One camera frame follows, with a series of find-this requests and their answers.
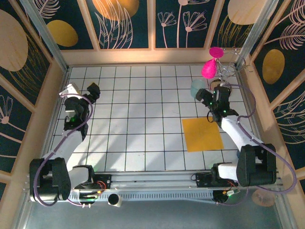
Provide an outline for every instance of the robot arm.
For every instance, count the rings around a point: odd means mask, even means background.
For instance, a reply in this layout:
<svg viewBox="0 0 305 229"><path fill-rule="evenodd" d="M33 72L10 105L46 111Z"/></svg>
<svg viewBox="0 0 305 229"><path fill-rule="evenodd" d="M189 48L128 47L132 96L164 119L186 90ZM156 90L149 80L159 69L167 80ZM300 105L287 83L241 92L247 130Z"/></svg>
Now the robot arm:
<svg viewBox="0 0 305 229"><path fill-rule="evenodd" d="M214 164L211 169L214 183L222 185L222 179L238 181L243 187L275 183L275 156L252 141L255 139L263 144L260 139L253 134L250 134L252 137L250 139L241 130L237 123L238 113L230 109L229 96L230 89L225 86L215 87L213 93L199 89L195 96L209 108L213 121L232 138L240 152L237 164Z"/></svg>
<svg viewBox="0 0 305 229"><path fill-rule="evenodd" d="M75 94L73 85L68 85L68 88L64 91L65 94L70 94L71 92ZM92 104L100 97L100 89L96 84L90 85L87 90L90 94L83 95ZM62 140L68 136L56 150L54 154L42 168L38 182L37 188L40 198L43 201L54 201L54 200L66 200L69 197L72 188L75 188L79 184L84 182L91 183L92 175L94 174L92 166L77 166L71 171L68 171L66 162L71 157L72 153L76 147L83 142L87 135L88 125L85 124L79 129L77 129L72 134L68 133L77 128L80 124L85 122L89 115L89 103L85 99L80 99L77 97L68 97L65 100L65 111L67 116L64 122L64 131L62 134ZM30 196L32 201L36 201L35 194L33 191L34 177L36 172L45 158L47 158L51 153L54 153L54 146L49 153L47 153L41 159L34 159L30 163Z"/></svg>

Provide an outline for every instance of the yellow oval shape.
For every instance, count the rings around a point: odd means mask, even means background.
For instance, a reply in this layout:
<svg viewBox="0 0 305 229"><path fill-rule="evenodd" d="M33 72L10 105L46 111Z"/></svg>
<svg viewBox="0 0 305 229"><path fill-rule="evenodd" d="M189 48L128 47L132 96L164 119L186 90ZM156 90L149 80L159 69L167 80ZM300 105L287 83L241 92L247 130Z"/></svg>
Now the yellow oval shape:
<svg viewBox="0 0 305 229"><path fill-rule="evenodd" d="M268 84L274 84L281 77L285 67L285 57L277 49L270 50L263 62L263 79Z"/></svg>
<svg viewBox="0 0 305 229"><path fill-rule="evenodd" d="M267 0L230 0L228 16L238 25L250 25L256 22Z"/></svg>
<svg viewBox="0 0 305 229"><path fill-rule="evenodd" d="M28 40L19 22L9 13L0 10L0 66L16 72L28 58Z"/></svg>
<svg viewBox="0 0 305 229"><path fill-rule="evenodd" d="M126 9L129 16L132 17L139 8L139 0L92 0L97 11L105 18L110 20L118 21L119 19L119 7L118 3L121 5L122 9Z"/></svg>
<svg viewBox="0 0 305 229"><path fill-rule="evenodd" d="M57 44L65 47L77 44L78 36L75 29L65 21L54 20L49 22L47 27Z"/></svg>

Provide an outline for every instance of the clear plastic cup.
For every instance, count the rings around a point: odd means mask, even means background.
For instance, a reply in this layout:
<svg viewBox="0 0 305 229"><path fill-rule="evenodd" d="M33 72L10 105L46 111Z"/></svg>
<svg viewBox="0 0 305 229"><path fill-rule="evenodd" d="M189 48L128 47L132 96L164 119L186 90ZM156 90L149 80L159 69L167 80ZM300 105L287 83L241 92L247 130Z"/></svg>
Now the clear plastic cup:
<svg viewBox="0 0 305 229"><path fill-rule="evenodd" d="M193 98L196 98L197 92L202 88L206 88L205 82L203 80L200 80L200 79L193 80L192 85L191 85L191 96Z"/></svg>

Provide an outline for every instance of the yellow mat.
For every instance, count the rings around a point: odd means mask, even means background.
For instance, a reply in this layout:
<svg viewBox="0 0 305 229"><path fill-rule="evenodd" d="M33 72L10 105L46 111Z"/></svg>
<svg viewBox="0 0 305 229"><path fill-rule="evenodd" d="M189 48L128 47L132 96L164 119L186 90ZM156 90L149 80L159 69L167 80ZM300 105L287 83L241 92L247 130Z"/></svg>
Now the yellow mat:
<svg viewBox="0 0 305 229"><path fill-rule="evenodd" d="M182 120L188 152L223 149L217 123L209 123L206 117Z"/></svg>

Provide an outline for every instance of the white tiled surface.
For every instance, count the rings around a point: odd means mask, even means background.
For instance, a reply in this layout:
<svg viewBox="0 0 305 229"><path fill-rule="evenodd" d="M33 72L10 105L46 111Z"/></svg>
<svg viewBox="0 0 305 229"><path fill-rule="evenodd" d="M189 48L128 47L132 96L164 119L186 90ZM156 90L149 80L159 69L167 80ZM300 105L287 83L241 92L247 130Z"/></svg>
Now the white tiled surface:
<svg viewBox="0 0 305 229"><path fill-rule="evenodd" d="M192 80L202 79L201 69L202 65L73 68L69 82L83 93L95 82L101 96L69 168L88 164L97 172L199 170L236 161L237 147L221 129L224 150L187 152L181 120L208 113L189 90ZM237 83L235 77L228 81ZM233 89L229 101L232 109L246 114L239 89ZM63 105L53 145L60 141L64 118ZM248 120L242 122L251 129Z"/></svg>

